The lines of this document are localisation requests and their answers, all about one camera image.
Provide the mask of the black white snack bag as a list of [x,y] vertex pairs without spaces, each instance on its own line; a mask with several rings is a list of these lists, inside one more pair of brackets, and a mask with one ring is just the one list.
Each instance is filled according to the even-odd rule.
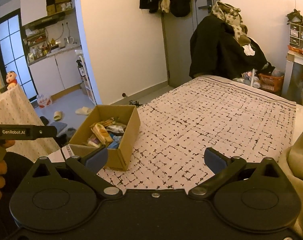
[[115,123],[113,125],[107,126],[106,130],[115,134],[123,134],[125,132],[126,125],[121,123]]

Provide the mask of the blue snack packet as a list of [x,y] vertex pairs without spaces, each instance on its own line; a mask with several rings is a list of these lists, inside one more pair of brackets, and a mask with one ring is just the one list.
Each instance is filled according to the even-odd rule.
[[111,135],[111,138],[112,138],[112,143],[110,143],[108,146],[107,146],[107,148],[109,148],[109,149],[117,149],[117,148],[119,148],[119,145],[120,145],[120,142],[121,142],[121,140],[122,140],[122,138],[123,138],[123,136],[122,135]]

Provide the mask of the cardboard box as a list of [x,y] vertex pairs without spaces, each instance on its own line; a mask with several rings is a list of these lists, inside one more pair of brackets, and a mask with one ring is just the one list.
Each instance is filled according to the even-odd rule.
[[74,133],[70,144],[94,148],[101,145],[108,153],[105,167],[126,171],[140,124],[136,106],[96,105]]

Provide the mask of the purple white long box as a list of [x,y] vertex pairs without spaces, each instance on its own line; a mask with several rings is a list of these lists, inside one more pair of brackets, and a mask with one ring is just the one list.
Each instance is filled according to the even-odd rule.
[[103,146],[103,144],[100,142],[100,140],[92,134],[86,141],[86,145],[90,147],[100,148]]

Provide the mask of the red white plastic bag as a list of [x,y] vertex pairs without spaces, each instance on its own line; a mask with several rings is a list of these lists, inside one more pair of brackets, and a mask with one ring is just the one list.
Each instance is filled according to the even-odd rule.
[[45,108],[53,103],[52,98],[44,94],[38,94],[36,100],[40,108]]

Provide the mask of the glass panel door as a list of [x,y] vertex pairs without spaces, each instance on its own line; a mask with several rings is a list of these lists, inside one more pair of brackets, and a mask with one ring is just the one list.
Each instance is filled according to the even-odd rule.
[[0,18],[0,75],[6,85],[6,75],[16,73],[17,83],[30,102],[36,100],[37,89],[27,64],[27,53],[23,45],[26,37],[21,24],[20,9]]

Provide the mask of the dotted white tablecloth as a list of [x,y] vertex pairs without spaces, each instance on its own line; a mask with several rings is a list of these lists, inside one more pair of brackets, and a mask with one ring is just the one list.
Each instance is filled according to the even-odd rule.
[[[6,125],[42,125],[30,101],[19,85],[0,94],[0,124]],[[10,152],[22,155],[35,162],[38,157],[49,155],[59,149],[52,138],[17,141],[9,148]]]

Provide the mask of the biscuit cracker packet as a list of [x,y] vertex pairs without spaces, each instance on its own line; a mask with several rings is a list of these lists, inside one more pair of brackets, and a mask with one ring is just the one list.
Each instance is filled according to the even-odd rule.
[[113,140],[103,125],[95,123],[91,126],[91,130],[103,145],[108,146],[112,143]]

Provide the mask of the grey sneakers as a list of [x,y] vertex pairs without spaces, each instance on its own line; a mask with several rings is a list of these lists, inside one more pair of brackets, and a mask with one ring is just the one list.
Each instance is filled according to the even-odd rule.
[[140,104],[137,100],[130,100],[129,101],[130,105],[136,106],[136,107],[140,107],[142,104]]

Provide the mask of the cartoon boy doll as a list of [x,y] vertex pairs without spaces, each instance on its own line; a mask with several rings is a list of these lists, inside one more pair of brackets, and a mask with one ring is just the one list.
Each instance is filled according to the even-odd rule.
[[14,88],[17,85],[17,74],[14,71],[7,72],[6,82],[7,90]]

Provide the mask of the orange plastic basket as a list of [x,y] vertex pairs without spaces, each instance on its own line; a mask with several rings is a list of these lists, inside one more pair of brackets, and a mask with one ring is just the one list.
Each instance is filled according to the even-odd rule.
[[258,77],[260,79],[261,89],[271,93],[278,93],[282,90],[284,76],[258,74]]

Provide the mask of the drawer organizer shelf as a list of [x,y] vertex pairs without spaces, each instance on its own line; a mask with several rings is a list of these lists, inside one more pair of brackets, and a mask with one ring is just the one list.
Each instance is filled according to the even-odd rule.
[[295,23],[289,24],[289,44],[295,48],[303,48],[303,26]]

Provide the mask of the beige slipper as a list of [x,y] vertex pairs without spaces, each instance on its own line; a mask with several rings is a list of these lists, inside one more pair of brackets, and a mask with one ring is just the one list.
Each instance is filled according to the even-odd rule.
[[62,119],[62,111],[55,111],[53,115],[54,121],[60,121]]
[[92,112],[92,108],[89,108],[89,107],[82,107],[82,108],[79,108],[75,111],[75,114],[77,115],[86,115],[88,116],[91,112]]

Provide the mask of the white desk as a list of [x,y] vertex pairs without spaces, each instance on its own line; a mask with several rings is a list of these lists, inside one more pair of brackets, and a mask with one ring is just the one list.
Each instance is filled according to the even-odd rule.
[[303,106],[303,56],[289,50],[281,96]]

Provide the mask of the patterned white bed sheet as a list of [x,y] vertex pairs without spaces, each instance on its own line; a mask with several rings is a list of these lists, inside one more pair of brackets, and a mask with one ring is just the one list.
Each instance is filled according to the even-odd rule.
[[126,189],[190,189],[213,173],[204,163],[214,148],[248,162],[279,159],[292,142],[296,104],[216,76],[201,76],[140,106],[98,105],[53,162],[87,155],[92,124],[114,118],[126,125],[98,175]]

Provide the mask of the grey door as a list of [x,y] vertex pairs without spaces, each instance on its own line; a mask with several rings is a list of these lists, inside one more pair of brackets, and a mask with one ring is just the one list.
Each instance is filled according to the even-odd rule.
[[178,87],[190,81],[190,39],[198,24],[209,15],[218,0],[191,0],[191,12],[185,17],[162,15],[168,84]]

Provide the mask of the white kitchen cabinet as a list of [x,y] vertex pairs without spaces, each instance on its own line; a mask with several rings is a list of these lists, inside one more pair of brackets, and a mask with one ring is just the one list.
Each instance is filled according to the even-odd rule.
[[52,96],[81,84],[76,54],[79,49],[56,51],[29,65],[38,94]]

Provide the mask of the black coat pile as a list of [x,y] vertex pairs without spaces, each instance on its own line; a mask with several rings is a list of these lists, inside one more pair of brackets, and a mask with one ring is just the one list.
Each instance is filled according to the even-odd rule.
[[189,76],[215,75],[232,80],[252,69],[258,74],[272,73],[275,67],[267,61],[259,45],[250,41],[254,56],[245,54],[244,48],[235,40],[232,26],[215,15],[206,16],[190,39]]

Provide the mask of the beige blanket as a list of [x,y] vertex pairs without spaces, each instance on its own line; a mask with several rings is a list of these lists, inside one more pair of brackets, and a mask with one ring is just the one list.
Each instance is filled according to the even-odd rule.
[[281,154],[279,166],[300,197],[301,211],[293,229],[303,237],[303,132],[296,142]]

